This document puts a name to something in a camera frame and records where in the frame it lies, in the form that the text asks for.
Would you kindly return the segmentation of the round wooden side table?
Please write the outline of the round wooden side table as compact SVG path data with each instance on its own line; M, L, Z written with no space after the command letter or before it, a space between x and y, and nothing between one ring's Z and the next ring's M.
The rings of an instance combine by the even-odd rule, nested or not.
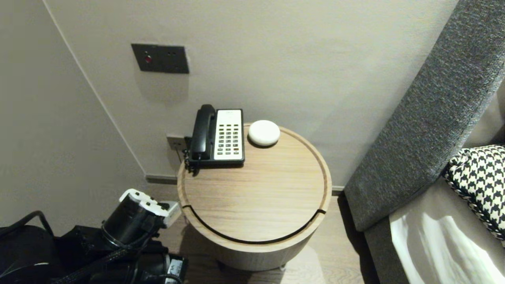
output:
M329 208L332 180L321 153L305 138L280 128L272 147L245 142L241 167L178 171L181 207L221 237L245 244L287 239L317 210Z

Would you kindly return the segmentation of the black telephone handset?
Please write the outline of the black telephone handset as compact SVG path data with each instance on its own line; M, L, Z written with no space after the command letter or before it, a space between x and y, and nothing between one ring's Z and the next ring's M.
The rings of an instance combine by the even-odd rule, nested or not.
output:
M216 110L210 104L202 105L197 111L193 136L191 141L191 158L193 160L207 160L211 156L211 123Z

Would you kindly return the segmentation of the black and white desk telephone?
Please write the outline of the black and white desk telephone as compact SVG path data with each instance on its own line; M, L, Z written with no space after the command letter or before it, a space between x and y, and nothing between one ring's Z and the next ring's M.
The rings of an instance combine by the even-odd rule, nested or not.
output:
M193 169L239 166L245 162L245 132L241 108L216 109L211 123L211 156L207 160L191 158L189 143L186 164Z

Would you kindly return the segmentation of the flat white round puck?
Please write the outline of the flat white round puck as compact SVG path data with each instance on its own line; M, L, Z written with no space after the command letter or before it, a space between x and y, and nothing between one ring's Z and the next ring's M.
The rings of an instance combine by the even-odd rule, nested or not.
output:
M269 120L254 121L249 126L248 139L259 147L271 147L280 139L280 127Z

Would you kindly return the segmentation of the white bed sheet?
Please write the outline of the white bed sheet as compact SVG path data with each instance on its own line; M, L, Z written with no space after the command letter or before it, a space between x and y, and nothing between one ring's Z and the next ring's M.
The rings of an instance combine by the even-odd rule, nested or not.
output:
M505 284L505 248L445 182L389 215L410 284Z

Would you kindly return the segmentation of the grey fabric headboard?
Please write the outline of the grey fabric headboard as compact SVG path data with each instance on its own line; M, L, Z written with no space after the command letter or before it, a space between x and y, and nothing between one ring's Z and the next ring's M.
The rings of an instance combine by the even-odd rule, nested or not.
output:
M344 193L364 232L424 192L505 79L505 0L459 0Z

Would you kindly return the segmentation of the black white houndstooth pillow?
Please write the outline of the black white houndstooth pillow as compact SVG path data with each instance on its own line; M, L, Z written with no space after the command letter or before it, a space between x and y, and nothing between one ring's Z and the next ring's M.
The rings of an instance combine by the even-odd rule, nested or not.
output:
M442 177L505 248L505 144L461 149Z

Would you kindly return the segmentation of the beige wall data socket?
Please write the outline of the beige wall data socket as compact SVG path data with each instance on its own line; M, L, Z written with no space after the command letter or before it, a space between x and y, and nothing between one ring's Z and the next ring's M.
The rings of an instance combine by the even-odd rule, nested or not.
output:
M187 148L186 139L183 136L166 135L166 140L173 151L183 151Z

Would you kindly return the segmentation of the dark wall switch panel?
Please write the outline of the dark wall switch panel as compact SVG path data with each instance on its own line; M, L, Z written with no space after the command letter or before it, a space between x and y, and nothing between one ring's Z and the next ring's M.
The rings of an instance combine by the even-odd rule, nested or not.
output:
M141 71L189 74L189 65L184 46L131 44L133 54Z

